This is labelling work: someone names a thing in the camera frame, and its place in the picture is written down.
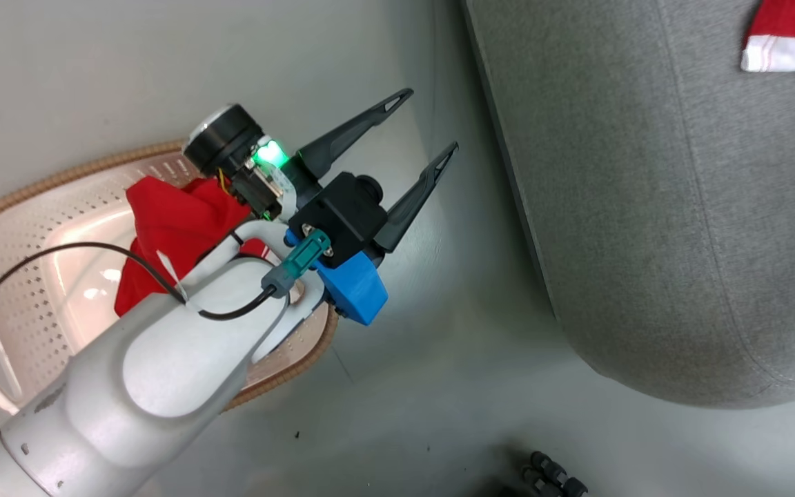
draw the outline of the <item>gray floor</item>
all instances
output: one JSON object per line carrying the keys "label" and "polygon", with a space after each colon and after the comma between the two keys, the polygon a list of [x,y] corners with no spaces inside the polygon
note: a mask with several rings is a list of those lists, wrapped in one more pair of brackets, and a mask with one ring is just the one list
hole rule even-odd
{"label": "gray floor", "polygon": [[382,267],[382,317],[341,324],[311,371],[220,416],[142,496],[486,495],[514,447],[548,452],[599,495],[795,495],[795,403],[671,405],[568,349],[524,249],[458,3],[257,3],[0,3],[0,195],[185,135],[225,101],[296,147],[415,88],[338,164],[382,180],[386,204],[439,148],[462,146]]}

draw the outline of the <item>laundry basket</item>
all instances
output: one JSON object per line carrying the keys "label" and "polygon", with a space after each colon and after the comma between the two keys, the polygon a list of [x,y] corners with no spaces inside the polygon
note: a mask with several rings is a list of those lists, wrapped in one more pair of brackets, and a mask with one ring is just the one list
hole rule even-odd
{"label": "laundry basket", "polygon": [[[70,242],[130,246],[133,212],[124,189],[145,176],[185,186],[198,172],[179,142],[67,170],[0,200],[0,275],[29,255]],[[41,258],[0,287],[0,407],[16,413],[105,331],[123,255],[74,248]],[[322,304],[284,343],[250,367],[229,409],[305,371],[331,342],[334,309]]]}

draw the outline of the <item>blue bracket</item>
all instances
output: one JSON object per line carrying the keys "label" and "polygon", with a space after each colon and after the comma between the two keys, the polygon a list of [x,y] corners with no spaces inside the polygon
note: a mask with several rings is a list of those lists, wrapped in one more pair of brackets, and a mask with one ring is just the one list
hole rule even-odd
{"label": "blue bracket", "polygon": [[[300,242],[290,229],[286,239],[293,246]],[[335,307],[352,321],[372,323],[389,299],[376,266],[363,252],[357,252],[335,269],[325,266],[320,259],[312,267],[318,271]]]}

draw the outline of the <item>gray fabric cushion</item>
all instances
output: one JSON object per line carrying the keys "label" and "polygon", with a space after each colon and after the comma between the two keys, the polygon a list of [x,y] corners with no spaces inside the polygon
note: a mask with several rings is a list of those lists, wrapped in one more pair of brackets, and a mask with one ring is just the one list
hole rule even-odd
{"label": "gray fabric cushion", "polygon": [[470,0],[509,169],[577,352],[643,393],[795,399],[795,73],[757,0]]}

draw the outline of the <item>black cable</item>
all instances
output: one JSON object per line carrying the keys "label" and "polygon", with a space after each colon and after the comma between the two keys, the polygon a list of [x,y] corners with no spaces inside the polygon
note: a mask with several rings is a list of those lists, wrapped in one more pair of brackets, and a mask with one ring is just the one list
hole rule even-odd
{"label": "black cable", "polygon": [[253,299],[252,301],[247,303],[246,306],[240,309],[235,309],[234,311],[226,312],[224,314],[216,314],[214,312],[209,312],[209,311],[198,311],[198,314],[202,318],[212,319],[214,321],[231,321],[233,319],[237,319],[242,317],[243,315],[246,315],[250,311],[253,311],[253,309],[258,308],[259,305],[262,302],[265,302],[266,299],[268,299],[268,297],[272,296],[272,293],[274,292],[275,292],[275,287],[269,285],[266,286],[266,289],[263,290],[261,293],[259,293],[259,295],[256,295],[255,299]]}
{"label": "black cable", "polygon": [[[44,251],[36,252],[35,254],[32,254],[30,257],[27,257],[26,259],[20,261],[18,264],[15,264],[12,268],[10,268],[2,276],[0,276],[0,286],[2,286],[2,284],[6,282],[6,280],[8,280],[9,277],[12,277],[14,273],[20,271],[21,268],[31,263],[32,261],[35,261],[36,259],[39,259],[41,257],[45,257],[45,255],[53,254],[54,252],[68,251],[68,249],[106,249],[107,251],[118,252],[119,254],[124,255],[124,257],[127,257],[130,260],[134,261],[135,263],[141,265],[143,269],[145,269],[149,273],[149,275],[151,275],[155,279],[155,281],[157,281],[158,284],[161,285],[161,287],[163,287],[163,289],[167,290],[167,293],[169,293],[170,296],[173,296],[173,298],[177,299],[177,302],[186,305],[186,299],[183,297],[183,293],[180,293],[179,290],[176,289],[176,287],[170,285],[170,283],[168,283],[168,280],[165,279],[164,276],[161,276],[161,273],[158,273],[158,270],[155,270],[155,268],[152,267],[152,264],[149,264],[148,261],[146,261],[146,259],[140,257],[139,255],[136,255],[135,253],[129,251],[126,248],[121,248],[120,246],[113,245],[111,243],[102,243],[102,242],[75,242],[75,243],[66,243],[64,245],[51,246],[51,248],[45,248]],[[246,306],[240,309],[235,309],[234,311],[231,312],[226,312],[225,314],[216,314],[208,311],[199,311],[198,314],[203,318],[211,319],[214,321],[229,321],[230,319],[240,318],[243,315],[246,315],[247,313],[253,311],[253,309],[259,307],[259,305],[262,304],[262,302],[265,302],[266,299],[268,299],[268,297],[272,296],[272,293],[274,292],[275,292],[275,287],[268,286],[261,293],[259,293],[259,295],[257,295],[256,298],[253,299],[253,301],[249,302]]]}

